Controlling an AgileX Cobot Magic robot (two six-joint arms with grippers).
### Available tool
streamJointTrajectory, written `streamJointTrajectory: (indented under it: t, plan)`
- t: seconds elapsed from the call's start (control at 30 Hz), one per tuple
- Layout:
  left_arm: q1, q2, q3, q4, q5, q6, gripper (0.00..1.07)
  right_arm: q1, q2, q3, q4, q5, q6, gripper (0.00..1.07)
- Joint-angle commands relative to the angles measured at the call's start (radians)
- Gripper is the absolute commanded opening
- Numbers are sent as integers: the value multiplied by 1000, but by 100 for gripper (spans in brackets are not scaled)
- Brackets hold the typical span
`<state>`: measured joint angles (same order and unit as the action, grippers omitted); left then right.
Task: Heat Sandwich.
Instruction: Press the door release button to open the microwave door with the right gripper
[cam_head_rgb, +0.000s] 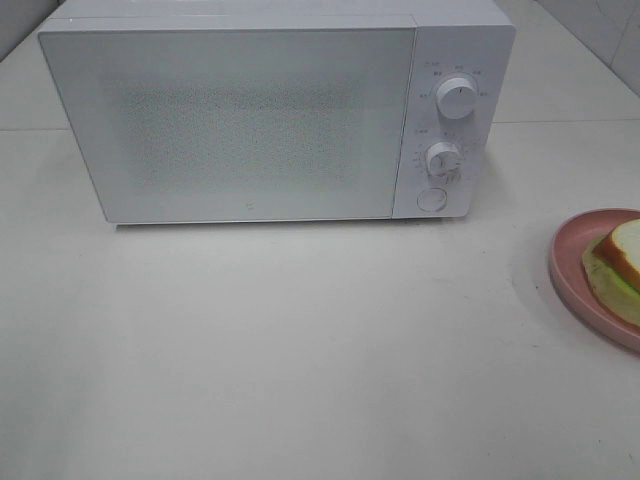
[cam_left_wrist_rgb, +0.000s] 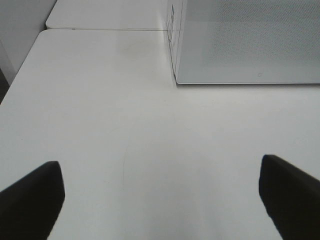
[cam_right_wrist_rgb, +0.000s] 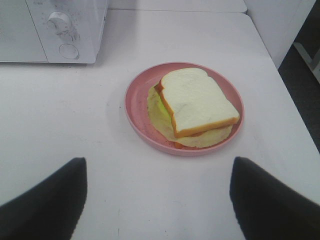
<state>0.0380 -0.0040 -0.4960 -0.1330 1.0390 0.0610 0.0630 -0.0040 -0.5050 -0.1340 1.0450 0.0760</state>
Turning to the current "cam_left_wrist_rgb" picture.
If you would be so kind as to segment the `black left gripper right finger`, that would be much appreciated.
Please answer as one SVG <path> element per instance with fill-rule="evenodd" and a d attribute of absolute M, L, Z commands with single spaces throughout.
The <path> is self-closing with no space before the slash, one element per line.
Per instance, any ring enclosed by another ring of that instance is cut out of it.
<path fill-rule="evenodd" d="M 284 240 L 320 238 L 320 182 L 286 160 L 263 156 L 259 196 Z"/>

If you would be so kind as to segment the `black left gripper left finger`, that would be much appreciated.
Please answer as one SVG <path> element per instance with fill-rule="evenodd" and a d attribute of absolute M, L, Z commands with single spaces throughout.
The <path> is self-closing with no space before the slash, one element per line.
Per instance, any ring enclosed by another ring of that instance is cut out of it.
<path fill-rule="evenodd" d="M 42 164 L 0 192 L 0 238 L 46 240 L 64 200 L 59 162 Z"/>

